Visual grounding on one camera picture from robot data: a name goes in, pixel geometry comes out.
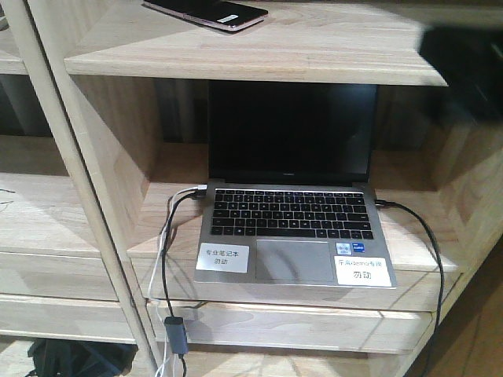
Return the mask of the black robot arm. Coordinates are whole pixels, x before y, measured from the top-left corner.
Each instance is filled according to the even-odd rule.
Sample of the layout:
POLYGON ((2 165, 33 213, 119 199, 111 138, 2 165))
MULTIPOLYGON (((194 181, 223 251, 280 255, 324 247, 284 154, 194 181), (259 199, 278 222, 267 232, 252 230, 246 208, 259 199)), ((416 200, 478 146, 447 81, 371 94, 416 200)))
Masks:
POLYGON ((476 119, 502 120, 502 30, 435 26, 418 53, 476 119))

